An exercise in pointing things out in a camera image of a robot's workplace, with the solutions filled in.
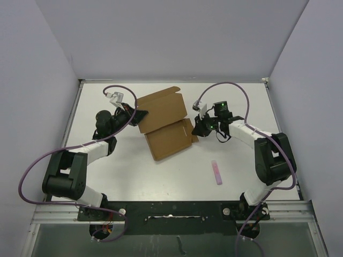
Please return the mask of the brown cardboard box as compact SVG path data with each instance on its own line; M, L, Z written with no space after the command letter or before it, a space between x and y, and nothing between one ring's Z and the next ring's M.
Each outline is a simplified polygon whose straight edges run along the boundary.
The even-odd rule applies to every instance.
M155 161L161 161L198 142L180 88L173 86L137 100L148 114L138 124Z

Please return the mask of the pink purple marker pen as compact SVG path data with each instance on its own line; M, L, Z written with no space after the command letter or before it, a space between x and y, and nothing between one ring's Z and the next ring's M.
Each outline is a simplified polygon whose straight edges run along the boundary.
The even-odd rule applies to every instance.
M212 169L213 169L213 173L214 173L216 184L217 185L222 185L221 174L220 174L219 167L218 167L218 164L217 164L216 160L212 160L211 161L211 165L212 165Z

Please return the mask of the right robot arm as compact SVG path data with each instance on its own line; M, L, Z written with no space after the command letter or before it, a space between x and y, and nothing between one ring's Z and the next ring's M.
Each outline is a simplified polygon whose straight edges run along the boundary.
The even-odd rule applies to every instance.
M223 143L235 138L254 150L255 182L242 194L244 202L238 206L243 218L252 218L265 196L296 173L288 137L284 133L265 132L247 124L243 117L234 116L229 111L226 101L217 102L208 109L206 104L197 100L192 108L198 112L193 135L207 137L214 131L224 138Z

